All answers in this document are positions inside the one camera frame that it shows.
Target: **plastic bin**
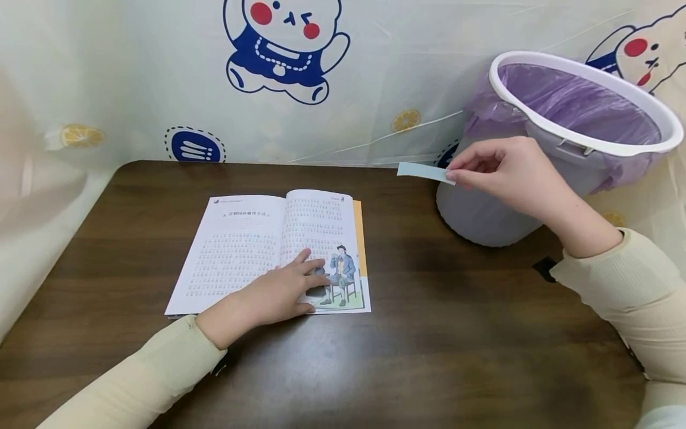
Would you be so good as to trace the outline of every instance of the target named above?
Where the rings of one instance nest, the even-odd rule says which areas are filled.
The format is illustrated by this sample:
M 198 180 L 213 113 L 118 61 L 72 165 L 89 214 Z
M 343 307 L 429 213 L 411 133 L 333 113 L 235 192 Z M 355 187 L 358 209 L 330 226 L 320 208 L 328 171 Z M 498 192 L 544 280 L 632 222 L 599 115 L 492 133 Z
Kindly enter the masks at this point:
M 549 70 L 550 74 L 571 76 L 575 82 L 571 86 L 551 85 L 543 96 L 536 94 L 535 100 L 523 101 L 526 95 L 508 88 L 503 79 L 504 70 L 512 65 L 536 67 L 538 72 Z M 526 80 L 527 76 L 519 79 L 520 83 Z M 545 88 L 545 81 L 534 82 L 538 86 L 533 86 L 532 91 Z M 580 196 L 637 180 L 660 154 L 674 149 L 684 137 L 677 116 L 657 98 L 579 62 L 538 52 L 508 52 L 493 61 L 485 83 L 486 92 L 480 89 L 472 106 L 467 106 L 473 117 L 455 155 L 474 141 L 528 135 L 538 141 Z M 584 93 L 576 88 L 602 96 L 589 98 L 587 91 L 579 96 L 585 97 L 583 100 L 575 100 L 575 93 Z M 441 183 L 436 202 L 441 216 L 455 232 L 484 246 L 514 244 L 541 225 L 476 189 Z

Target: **brown table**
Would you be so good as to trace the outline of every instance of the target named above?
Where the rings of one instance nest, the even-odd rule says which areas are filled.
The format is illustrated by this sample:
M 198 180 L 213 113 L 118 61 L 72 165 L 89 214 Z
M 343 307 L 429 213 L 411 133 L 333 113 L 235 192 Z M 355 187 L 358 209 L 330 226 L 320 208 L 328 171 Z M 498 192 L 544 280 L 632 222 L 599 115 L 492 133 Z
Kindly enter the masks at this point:
M 371 314 L 233 345 L 157 428 L 627 428 L 643 377 L 613 329 L 510 248 L 453 234 L 392 170 L 142 161 L 121 168 L 0 349 L 0 428 L 32 428 L 169 322 L 209 197 L 315 187 L 362 201 Z

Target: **sleeve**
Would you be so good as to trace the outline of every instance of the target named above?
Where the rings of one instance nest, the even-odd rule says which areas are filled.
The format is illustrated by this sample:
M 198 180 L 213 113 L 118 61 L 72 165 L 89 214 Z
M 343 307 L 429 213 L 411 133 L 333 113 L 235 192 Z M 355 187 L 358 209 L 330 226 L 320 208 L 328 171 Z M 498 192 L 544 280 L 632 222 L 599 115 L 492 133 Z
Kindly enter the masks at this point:
M 650 381 L 643 410 L 686 406 L 686 285 L 648 238 L 622 229 L 616 248 L 587 259 L 565 252 L 550 273 L 612 323 Z
M 226 354 L 186 316 L 91 383 L 40 429 L 147 428 L 189 392 Z

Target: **book page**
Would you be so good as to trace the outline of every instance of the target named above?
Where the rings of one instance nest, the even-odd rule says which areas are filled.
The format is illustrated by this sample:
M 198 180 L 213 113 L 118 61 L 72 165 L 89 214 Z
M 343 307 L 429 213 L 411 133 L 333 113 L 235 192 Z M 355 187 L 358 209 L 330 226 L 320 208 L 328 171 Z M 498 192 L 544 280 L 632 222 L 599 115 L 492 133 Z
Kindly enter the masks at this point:
M 165 314 L 200 313 L 273 270 L 285 207 L 275 196 L 211 198 Z
M 303 301 L 314 305 L 320 314 L 368 311 L 350 196 L 312 190 L 288 193 L 281 265 L 290 263 L 304 248 L 312 250 L 311 259 L 326 261 L 316 274 L 330 278 L 332 286 L 310 290 Z

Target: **left hand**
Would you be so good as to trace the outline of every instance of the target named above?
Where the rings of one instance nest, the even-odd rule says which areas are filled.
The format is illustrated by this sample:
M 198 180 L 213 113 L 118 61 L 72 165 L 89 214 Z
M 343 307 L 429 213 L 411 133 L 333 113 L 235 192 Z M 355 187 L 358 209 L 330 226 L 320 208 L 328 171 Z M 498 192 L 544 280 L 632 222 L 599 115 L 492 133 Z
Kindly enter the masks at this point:
M 324 266 L 323 259 L 307 261 L 311 251 L 300 252 L 290 264 L 258 277 L 196 318 L 196 325 L 217 348 L 225 349 L 250 329 L 314 313 L 311 304 L 299 303 L 312 288 L 327 286 L 324 276 L 307 275 Z

